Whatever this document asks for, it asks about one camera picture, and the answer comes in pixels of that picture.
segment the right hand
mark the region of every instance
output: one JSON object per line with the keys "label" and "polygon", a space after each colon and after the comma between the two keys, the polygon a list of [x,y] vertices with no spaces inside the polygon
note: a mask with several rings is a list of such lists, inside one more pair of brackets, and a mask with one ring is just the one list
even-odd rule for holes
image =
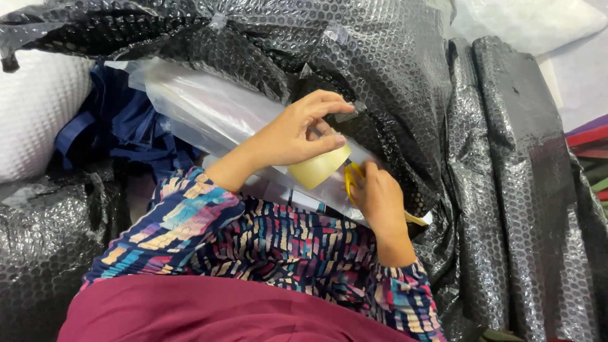
{"label": "right hand", "polygon": [[407,235],[403,192],[399,183],[386,170],[378,169],[371,158],[365,161],[364,173],[363,189],[351,185],[350,193],[371,230],[379,238]]}

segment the scissors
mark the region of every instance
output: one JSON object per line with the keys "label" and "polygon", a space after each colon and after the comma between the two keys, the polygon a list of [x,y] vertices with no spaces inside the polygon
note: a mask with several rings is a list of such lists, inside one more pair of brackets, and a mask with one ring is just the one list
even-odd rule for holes
{"label": "scissors", "polygon": [[[357,177],[362,181],[365,181],[365,176],[363,175],[363,171],[361,171],[361,167],[359,164],[350,161],[350,159],[346,159],[344,162],[344,178],[346,180],[346,193],[350,198],[350,201],[354,204],[353,196],[350,193],[350,186],[352,185],[355,189],[358,188]],[[427,226],[428,224],[419,217],[415,217],[407,211],[403,211],[406,216],[406,222],[416,223],[419,226]]]}

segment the multicolored patterned shirt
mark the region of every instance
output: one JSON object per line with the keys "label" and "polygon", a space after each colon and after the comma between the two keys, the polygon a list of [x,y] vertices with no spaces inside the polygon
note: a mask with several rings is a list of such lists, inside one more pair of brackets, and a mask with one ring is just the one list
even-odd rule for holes
{"label": "multicolored patterned shirt", "polygon": [[158,185],[150,211],[95,259],[81,291],[129,274],[263,282],[355,310],[419,341],[446,341],[419,262],[383,267],[366,227],[237,196],[197,167]]}

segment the person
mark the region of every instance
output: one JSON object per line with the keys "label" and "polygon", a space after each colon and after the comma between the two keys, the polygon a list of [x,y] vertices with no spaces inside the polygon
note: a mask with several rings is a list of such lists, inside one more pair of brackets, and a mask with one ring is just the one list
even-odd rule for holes
{"label": "person", "polygon": [[342,147],[322,118],[353,109],[313,92],[206,171],[162,181],[84,275],[58,340],[446,341],[403,194],[374,161],[351,189],[371,229],[238,195],[264,167]]}

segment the clear plastic bag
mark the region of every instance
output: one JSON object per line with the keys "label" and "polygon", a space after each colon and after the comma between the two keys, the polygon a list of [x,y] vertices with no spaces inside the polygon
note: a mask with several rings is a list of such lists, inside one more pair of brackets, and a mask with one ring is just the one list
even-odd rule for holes
{"label": "clear plastic bag", "polygon": [[[154,108],[168,117],[171,134],[222,157],[279,115],[285,106],[259,92],[204,71],[192,71],[158,58],[137,66],[116,65],[131,72],[130,85],[145,90]],[[372,156],[347,138],[350,159],[363,162]],[[319,186],[306,190],[287,167],[267,167],[258,176],[321,201],[351,219],[367,224],[346,192],[340,168]]]}
{"label": "clear plastic bag", "polygon": [[498,36],[519,52],[540,55],[599,32],[608,18],[583,0],[455,0],[453,34],[469,43]]}

